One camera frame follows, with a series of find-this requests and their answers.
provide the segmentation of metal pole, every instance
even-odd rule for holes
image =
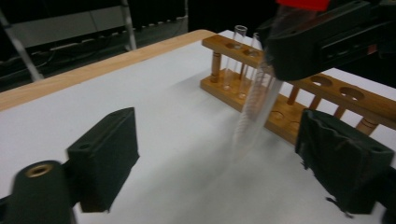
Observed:
[[[129,9],[128,0],[121,0],[121,10],[125,23],[125,28],[129,36],[129,50],[137,49],[136,41],[134,39],[134,27],[132,25],[131,12]]]

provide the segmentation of white table surface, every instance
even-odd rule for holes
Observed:
[[[325,200],[330,195],[304,170],[293,146],[267,130],[257,148],[231,163],[239,113],[199,87],[210,74],[211,56],[196,42],[0,112],[0,198],[20,169],[67,161],[65,149],[95,123],[132,106],[140,159],[110,212],[82,214],[77,205],[78,223],[379,223],[379,203],[370,216],[345,217]],[[326,74],[396,96],[394,89],[335,69]],[[282,92],[289,90],[285,84]],[[302,93],[298,101],[307,99]],[[354,116],[343,119],[357,123]],[[394,131],[380,126],[372,137],[395,149]]]

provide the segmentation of wooden table edge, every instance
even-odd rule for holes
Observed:
[[[215,33],[207,30],[196,30],[164,41],[136,49],[115,57],[92,63],[80,68],[62,73],[54,77],[30,83],[9,91],[0,92],[0,111],[13,106],[22,105],[40,97],[63,90],[89,79],[99,77],[109,72],[121,69],[131,64],[139,63],[173,49],[181,48],[200,41]]]

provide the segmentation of test tube rack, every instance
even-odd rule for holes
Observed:
[[[240,74],[234,73],[231,90],[222,88],[224,69],[221,68],[221,57],[231,57],[243,66],[256,68],[264,52],[257,50],[255,56],[249,54],[252,47],[243,44],[240,49],[231,48],[234,40],[222,35],[213,35],[202,41],[202,45],[213,50],[211,74],[201,80],[200,87],[220,99],[225,104],[242,111],[245,99],[238,97]],[[303,109],[317,109],[321,100],[337,105],[333,115],[341,118],[349,110],[361,116],[355,127],[370,135],[378,124],[396,130],[396,102],[369,92],[357,86],[345,83],[324,74],[316,74],[297,81],[288,82],[292,85],[289,97],[279,94],[272,112],[264,127],[295,145]],[[296,102],[300,90],[310,92],[314,98],[309,106]]]

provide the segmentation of red part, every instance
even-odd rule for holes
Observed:
[[[313,11],[325,11],[330,0],[276,0],[280,5]]]

